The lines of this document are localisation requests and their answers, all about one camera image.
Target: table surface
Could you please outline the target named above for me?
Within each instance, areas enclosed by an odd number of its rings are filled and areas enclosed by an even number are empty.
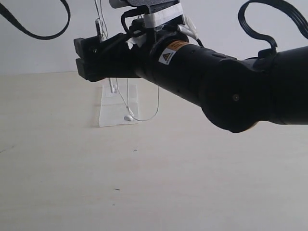
[[[138,82],[144,117],[156,87]],[[308,127],[231,134],[161,91],[159,115],[98,127],[101,83],[0,77],[1,231],[308,228]]]

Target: white wall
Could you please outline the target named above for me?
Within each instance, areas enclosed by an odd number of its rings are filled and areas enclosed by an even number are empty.
[[[59,0],[2,0],[12,14],[31,32],[49,35],[62,29],[66,12]],[[254,56],[268,45],[249,38],[240,28],[237,13],[245,0],[182,0],[185,13],[195,22],[204,44],[241,59]],[[308,2],[290,0],[308,17]],[[67,32],[52,41],[30,38],[0,17],[0,75],[75,71],[73,39],[95,35],[96,10],[93,0],[68,0],[72,21]],[[123,31],[120,15],[103,0],[111,35]],[[262,4],[251,4],[248,22],[259,32],[273,35],[279,50],[301,47],[307,40],[283,13]]]

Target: warning label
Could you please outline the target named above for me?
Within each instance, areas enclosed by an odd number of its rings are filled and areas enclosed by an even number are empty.
[[[167,46],[167,48],[161,54],[158,61],[162,64],[169,65],[169,63],[171,62],[176,52],[188,44],[189,43],[184,42],[184,41],[175,41],[175,42],[170,43],[169,46]]]

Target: screw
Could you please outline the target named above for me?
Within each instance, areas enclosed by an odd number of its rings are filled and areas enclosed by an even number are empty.
[[[233,95],[233,100],[238,102],[240,100],[240,96],[238,94]]]

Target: robotic arm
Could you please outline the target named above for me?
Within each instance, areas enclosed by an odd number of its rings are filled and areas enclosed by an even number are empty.
[[[248,35],[268,41],[271,48],[240,61],[201,42],[190,44],[188,35],[193,31],[183,30],[188,27],[184,27],[187,21],[179,0],[110,0],[114,8],[134,7],[122,16],[126,33],[104,42],[99,36],[75,39],[78,72],[91,82],[142,77],[200,106],[214,125],[233,133],[259,121],[307,125],[308,47],[276,52],[275,40],[255,32],[245,21],[251,2],[282,10],[308,38],[307,21],[289,3],[251,0],[240,9],[240,24]],[[143,18],[127,28],[125,18],[137,15]],[[132,47],[129,39],[135,41]]]

